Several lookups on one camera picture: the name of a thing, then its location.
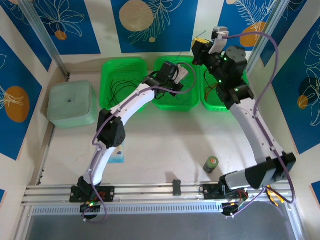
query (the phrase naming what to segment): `table surface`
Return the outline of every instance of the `table surface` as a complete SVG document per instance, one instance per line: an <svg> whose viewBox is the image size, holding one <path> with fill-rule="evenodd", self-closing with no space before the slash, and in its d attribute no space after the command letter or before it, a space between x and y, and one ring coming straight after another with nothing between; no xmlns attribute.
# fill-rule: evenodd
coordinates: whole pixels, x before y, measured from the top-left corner
<svg viewBox="0 0 320 240"><path fill-rule="evenodd" d="M92 82L99 106L99 73L72 75L70 81ZM58 129L48 149L42 185L73 185L89 166L95 147L95 123ZM163 184L218 181L219 177L256 164L251 146L230 112L207 111L200 103L190 112L162 111L150 102L126 124L124 163L109 163L104 184ZM210 156L219 166L207 174Z"/></svg>

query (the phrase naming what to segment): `green plastic basket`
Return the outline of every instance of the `green plastic basket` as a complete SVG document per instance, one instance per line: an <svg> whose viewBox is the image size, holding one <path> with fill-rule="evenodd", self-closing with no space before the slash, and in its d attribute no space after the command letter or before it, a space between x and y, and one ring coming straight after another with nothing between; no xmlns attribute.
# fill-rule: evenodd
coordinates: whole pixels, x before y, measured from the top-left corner
<svg viewBox="0 0 320 240"><path fill-rule="evenodd" d="M103 65L101 71L100 106L109 110L117 105L116 101L110 103L110 100L112 99L111 87L114 86L114 84L117 84L117 82L138 80L135 84L139 85L139 82L141 83L147 75L147 64L139 57L116 58L107 61ZM116 89L118 86L116 85L113 88L113 92L117 93L115 95L116 100L121 103L132 94L136 88L129 82L121 82L118 84L120 84L118 89Z"/></svg>
<svg viewBox="0 0 320 240"><path fill-rule="evenodd" d="M203 65L200 67L200 74L201 74L201 81L200 81L200 97L201 102L203 103L204 107L208 111L215 111L215 112L228 112L227 108L223 104L223 102L218 97L217 91L212 90L210 94L207 97L207 101L205 100L205 94L206 94L206 88L208 87L208 84L211 86L213 84L216 84L218 81L215 79L214 76L209 74L208 72L205 74L206 80L208 81L208 84L205 81L204 73L207 70L207 68ZM243 74L244 81L249 84L247 72L244 72Z"/></svg>
<svg viewBox="0 0 320 240"><path fill-rule="evenodd" d="M170 93L166 93L164 97L160 99L155 99L152 102L161 110L165 111L179 111L179 112L187 112L190 111L192 108L196 107L200 103L200 83L199 83L199 76L200 76L200 69L198 66L192 65L193 57L189 56L161 56L157 58L154 64L154 70L158 71L162 67L165 61L172 62L174 64L177 63L187 63L192 66L196 73L196 85L194 88L184 94L177 94L173 97ZM183 84L183 89L181 91L185 91L189 89L194 84L194 75L192 70L189 69L187 66L183 66L189 71L189 75L186 79L182 80L181 83Z"/></svg>

